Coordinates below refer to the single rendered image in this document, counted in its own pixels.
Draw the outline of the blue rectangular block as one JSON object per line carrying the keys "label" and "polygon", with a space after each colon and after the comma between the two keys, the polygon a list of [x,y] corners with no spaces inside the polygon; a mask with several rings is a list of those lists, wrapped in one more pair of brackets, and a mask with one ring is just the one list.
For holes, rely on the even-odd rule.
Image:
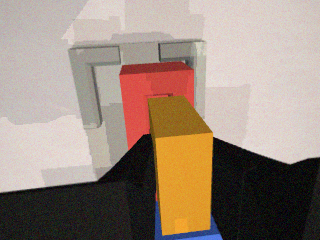
{"label": "blue rectangular block", "polygon": [[210,229],[178,234],[163,235],[161,230],[158,201],[155,208],[155,240],[223,240],[210,213]]}

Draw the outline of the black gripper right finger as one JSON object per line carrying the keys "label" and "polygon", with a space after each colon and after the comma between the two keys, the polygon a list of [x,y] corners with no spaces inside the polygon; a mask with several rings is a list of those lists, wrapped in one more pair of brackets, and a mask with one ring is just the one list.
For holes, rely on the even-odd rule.
{"label": "black gripper right finger", "polygon": [[213,137],[210,213],[223,240],[319,240],[320,157],[290,165]]}

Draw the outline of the orange rectangular block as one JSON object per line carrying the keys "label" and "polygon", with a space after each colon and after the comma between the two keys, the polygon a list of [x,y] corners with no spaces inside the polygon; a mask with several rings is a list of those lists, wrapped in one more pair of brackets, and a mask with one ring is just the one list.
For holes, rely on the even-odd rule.
{"label": "orange rectangular block", "polygon": [[210,229],[213,132],[184,95],[148,110],[162,236]]}

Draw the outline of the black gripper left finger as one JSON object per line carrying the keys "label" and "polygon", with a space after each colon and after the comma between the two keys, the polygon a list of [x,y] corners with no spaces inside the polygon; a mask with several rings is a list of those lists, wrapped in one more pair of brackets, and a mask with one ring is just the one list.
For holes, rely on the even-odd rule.
{"label": "black gripper left finger", "polygon": [[155,208],[144,134],[97,181],[0,192],[0,240],[155,240]]}

